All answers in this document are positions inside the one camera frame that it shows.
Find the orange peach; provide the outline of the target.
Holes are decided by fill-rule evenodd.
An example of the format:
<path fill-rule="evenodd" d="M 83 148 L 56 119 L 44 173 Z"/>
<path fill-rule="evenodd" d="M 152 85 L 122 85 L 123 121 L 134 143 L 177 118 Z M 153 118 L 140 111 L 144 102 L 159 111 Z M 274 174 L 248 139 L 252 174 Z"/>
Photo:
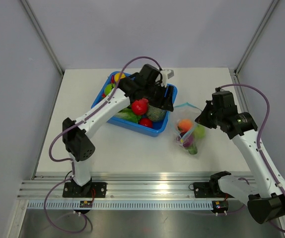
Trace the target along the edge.
<path fill-rule="evenodd" d="M 182 132 L 187 132 L 193 127 L 194 123 L 190 119 L 179 120 L 177 127 Z"/>

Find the green apple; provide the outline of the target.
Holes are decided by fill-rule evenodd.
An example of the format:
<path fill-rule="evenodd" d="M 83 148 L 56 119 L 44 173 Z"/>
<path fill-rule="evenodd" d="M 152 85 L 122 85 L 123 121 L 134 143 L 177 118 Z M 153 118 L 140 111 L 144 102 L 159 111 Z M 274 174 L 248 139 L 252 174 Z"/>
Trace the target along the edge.
<path fill-rule="evenodd" d="M 205 127 L 202 126 L 202 125 L 200 125 L 200 124 L 198 124 L 198 125 L 195 127 L 194 131 L 193 131 L 193 135 L 194 135 L 194 137 L 195 137 L 196 139 L 202 139 L 202 138 L 204 138 L 205 135 L 206 135 L 206 129 L 205 129 Z"/>

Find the clear zip top bag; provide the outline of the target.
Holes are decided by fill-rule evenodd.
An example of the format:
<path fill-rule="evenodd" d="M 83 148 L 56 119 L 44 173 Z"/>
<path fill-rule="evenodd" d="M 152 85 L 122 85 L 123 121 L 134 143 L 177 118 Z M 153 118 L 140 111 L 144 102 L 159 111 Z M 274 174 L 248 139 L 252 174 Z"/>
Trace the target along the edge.
<path fill-rule="evenodd" d="M 194 123 L 193 127 L 189 131 L 185 132 L 186 134 L 184 135 L 184 137 L 187 137 L 188 134 L 191 134 L 191 133 L 193 134 L 195 127 L 198 125 L 198 123 L 195 122 L 195 119 L 201 114 L 201 112 L 202 112 L 201 109 L 186 102 L 180 105 L 176 105 L 174 107 L 174 111 L 170 114 L 170 126 L 173 131 L 173 135 L 175 139 L 174 141 L 180 148 L 184 149 L 186 152 L 187 150 L 182 146 L 182 143 L 180 142 L 180 139 L 181 139 L 180 133 L 182 133 L 182 131 L 178 129 L 177 124 L 179 120 L 181 119 L 190 119 Z M 199 148 L 202 145 L 202 142 L 204 141 L 204 138 L 202 139 L 195 138 L 195 145 L 198 149 L 198 152 L 199 152 Z"/>

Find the purple onion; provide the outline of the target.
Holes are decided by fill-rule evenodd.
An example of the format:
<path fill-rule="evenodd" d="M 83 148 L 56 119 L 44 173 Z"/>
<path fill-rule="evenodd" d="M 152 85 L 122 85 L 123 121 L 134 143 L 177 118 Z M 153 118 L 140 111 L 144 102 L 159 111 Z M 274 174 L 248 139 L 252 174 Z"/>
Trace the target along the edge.
<path fill-rule="evenodd" d="M 194 149 L 195 148 L 195 138 L 194 138 L 194 135 L 191 133 L 191 134 L 188 134 L 187 137 L 184 137 L 186 133 L 185 132 L 182 132 L 180 133 L 180 142 L 182 143 L 182 146 L 185 148 L 185 149 Z"/>

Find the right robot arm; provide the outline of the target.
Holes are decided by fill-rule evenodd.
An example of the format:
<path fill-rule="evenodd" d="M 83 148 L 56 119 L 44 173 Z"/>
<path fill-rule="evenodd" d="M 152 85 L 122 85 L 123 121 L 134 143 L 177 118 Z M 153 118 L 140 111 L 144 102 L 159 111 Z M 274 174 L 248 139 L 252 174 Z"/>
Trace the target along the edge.
<path fill-rule="evenodd" d="M 248 112 L 239 113 L 230 91 L 216 91 L 195 120 L 207 128 L 219 127 L 236 145 L 254 179 L 255 187 L 224 171 L 211 175 L 213 196 L 228 194 L 245 204 L 253 219 L 263 224 L 285 216 L 285 179 L 262 148 L 260 130 Z"/>

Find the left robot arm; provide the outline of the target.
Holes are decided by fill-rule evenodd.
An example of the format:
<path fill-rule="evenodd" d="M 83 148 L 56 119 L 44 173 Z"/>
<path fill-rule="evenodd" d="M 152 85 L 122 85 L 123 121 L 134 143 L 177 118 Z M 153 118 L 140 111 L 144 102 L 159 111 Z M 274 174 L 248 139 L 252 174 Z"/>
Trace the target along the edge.
<path fill-rule="evenodd" d="M 171 69 L 157 69 L 145 64 L 139 72 L 126 76 L 120 73 L 115 88 L 83 116 L 63 121 L 63 143 L 72 159 L 73 191 L 86 197 L 91 191 L 91 174 L 87 160 L 95 146 L 91 138 L 97 130 L 119 111 L 144 99 L 162 111 L 173 111 L 174 87 L 167 83 L 174 76 Z"/>

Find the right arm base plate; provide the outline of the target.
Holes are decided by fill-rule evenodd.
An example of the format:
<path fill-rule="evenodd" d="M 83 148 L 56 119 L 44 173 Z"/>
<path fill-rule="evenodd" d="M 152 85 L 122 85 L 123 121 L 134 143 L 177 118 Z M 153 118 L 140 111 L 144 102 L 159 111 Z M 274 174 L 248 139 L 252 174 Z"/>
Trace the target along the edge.
<path fill-rule="evenodd" d="M 229 194 L 214 191 L 209 182 L 194 182 L 189 184 L 188 188 L 194 193 L 195 198 L 233 198 Z"/>

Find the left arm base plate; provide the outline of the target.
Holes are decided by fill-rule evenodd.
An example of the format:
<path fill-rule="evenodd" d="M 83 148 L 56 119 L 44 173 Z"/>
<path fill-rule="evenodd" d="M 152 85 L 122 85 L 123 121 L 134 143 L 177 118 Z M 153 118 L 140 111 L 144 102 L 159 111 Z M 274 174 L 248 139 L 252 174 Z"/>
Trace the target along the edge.
<path fill-rule="evenodd" d="M 63 189 L 63 198 L 105 198 L 107 191 L 106 182 L 89 182 L 79 186 L 74 181 L 66 182 Z"/>

